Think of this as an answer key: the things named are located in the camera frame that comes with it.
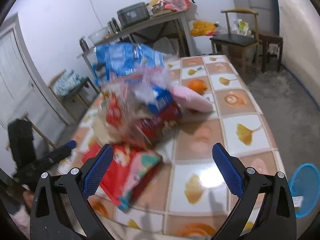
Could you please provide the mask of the blue small carton box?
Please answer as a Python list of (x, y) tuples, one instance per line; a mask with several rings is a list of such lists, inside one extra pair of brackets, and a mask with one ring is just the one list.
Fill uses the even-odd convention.
[(156, 115), (162, 112), (173, 102), (173, 97), (168, 89), (152, 86), (153, 101), (146, 104), (148, 110)]

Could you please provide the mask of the red pink snack bag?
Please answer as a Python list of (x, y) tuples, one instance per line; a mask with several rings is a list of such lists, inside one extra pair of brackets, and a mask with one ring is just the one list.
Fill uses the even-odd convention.
[(111, 202), (126, 212), (139, 198), (163, 164), (163, 158), (153, 150), (112, 144), (113, 160), (105, 172), (100, 187)]

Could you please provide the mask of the red drink can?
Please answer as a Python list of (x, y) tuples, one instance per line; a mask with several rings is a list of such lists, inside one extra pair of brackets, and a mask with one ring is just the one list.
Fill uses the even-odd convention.
[(179, 105), (173, 101), (160, 113), (151, 118), (139, 119), (135, 128), (147, 145), (153, 145), (170, 132), (182, 117)]

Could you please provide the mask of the wooden chair black seat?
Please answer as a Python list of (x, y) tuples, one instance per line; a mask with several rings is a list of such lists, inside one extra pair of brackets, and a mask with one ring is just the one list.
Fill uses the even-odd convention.
[[(246, 73), (246, 52), (248, 49), (256, 48), (258, 49), (259, 45), (259, 30), (258, 30), (258, 15), (259, 13), (253, 9), (249, 8), (232, 8), (221, 10), (221, 13), (225, 14), (227, 22), (227, 33), (214, 35), (210, 38), (212, 46), (214, 44), (222, 46), (232, 46), (237, 47), (241, 50), (241, 59), (242, 59), (242, 74)], [(240, 34), (231, 33), (230, 21), (228, 13), (239, 13), (239, 14), (250, 14), (253, 16), (254, 21), (254, 37), (244, 36)]]

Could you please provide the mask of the blue plastic snack bag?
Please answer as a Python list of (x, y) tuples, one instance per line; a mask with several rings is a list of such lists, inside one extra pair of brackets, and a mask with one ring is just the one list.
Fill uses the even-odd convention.
[(144, 67), (163, 67), (166, 56), (145, 44), (131, 43), (102, 44), (94, 48), (93, 54), (92, 69), (99, 86), (138, 73)]

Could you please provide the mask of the grey rice cooker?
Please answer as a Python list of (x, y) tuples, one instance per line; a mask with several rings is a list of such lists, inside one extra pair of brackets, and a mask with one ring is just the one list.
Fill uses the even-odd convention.
[(117, 16), (123, 29), (150, 19), (150, 14), (144, 2), (118, 10)]

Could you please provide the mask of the chair with patterned cushion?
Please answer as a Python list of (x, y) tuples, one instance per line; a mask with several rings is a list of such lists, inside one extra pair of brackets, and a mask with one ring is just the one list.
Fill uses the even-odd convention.
[(74, 70), (63, 70), (57, 76), (51, 79), (48, 88), (54, 94), (58, 102), (66, 108), (65, 103), (74, 98), (78, 98), (85, 106), (89, 104), (80, 95), (84, 88), (92, 87), (99, 94), (99, 90), (93, 84), (89, 77), (83, 77), (75, 73)]

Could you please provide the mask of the white door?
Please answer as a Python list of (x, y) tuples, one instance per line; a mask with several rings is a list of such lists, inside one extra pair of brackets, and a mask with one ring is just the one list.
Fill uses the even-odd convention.
[(24, 114), (52, 142), (73, 122), (40, 76), (13, 14), (1, 25), (1, 126)]

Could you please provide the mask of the blue plastic trash basket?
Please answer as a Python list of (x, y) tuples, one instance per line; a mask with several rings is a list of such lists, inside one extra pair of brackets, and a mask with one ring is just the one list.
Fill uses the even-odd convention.
[(319, 199), (319, 170), (311, 163), (304, 163), (294, 172), (289, 188), (296, 211), (296, 218), (304, 218)]

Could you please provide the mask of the clear plastic bag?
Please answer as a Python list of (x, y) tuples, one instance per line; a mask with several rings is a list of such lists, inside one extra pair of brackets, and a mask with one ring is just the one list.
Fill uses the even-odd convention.
[(146, 106), (153, 101), (152, 86), (169, 89), (170, 69), (144, 67), (138, 73), (118, 77), (104, 84), (104, 102), (98, 115), (119, 134), (121, 142), (140, 147), (152, 146), (145, 143), (135, 128), (139, 119), (153, 116)]

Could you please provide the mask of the dark wooden stool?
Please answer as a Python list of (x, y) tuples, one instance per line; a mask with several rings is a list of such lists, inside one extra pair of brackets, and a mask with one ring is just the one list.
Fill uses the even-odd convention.
[(282, 66), (283, 38), (271, 32), (260, 31), (259, 43), (262, 45), (261, 72), (266, 71), (266, 65), (270, 62), (271, 57), (277, 58), (277, 71), (279, 72)]

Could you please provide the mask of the pink plastic bag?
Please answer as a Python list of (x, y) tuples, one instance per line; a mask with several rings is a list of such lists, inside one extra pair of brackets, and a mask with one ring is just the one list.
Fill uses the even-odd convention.
[(187, 11), (190, 8), (190, 3), (195, 3), (194, 0), (161, 0), (164, 7), (171, 11)]

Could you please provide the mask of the orange fruit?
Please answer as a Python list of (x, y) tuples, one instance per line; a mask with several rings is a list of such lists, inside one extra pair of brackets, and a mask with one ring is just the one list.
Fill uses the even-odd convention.
[(193, 81), (190, 81), (187, 87), (196, 93), (203, 95), (205, 91), (207, 90), (207, 85), (203, 80), (196, 79)]

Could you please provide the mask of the pink sponge cloth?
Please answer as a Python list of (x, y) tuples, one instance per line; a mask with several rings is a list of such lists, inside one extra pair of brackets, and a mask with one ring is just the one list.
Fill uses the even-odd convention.
[(169, 92), (173, 99), (181, 106), (196, 110), (202, 113), (209, 113), (214, 110), (212, 103), (185, 86), (170, 86)]

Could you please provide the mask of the beige paper tissue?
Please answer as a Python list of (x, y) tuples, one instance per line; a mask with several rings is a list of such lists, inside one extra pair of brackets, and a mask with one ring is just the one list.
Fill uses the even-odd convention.
[(99, 115), (93, 120), (92, 128), (101, 145), (121, 142), (119, 134), (114, 132)]

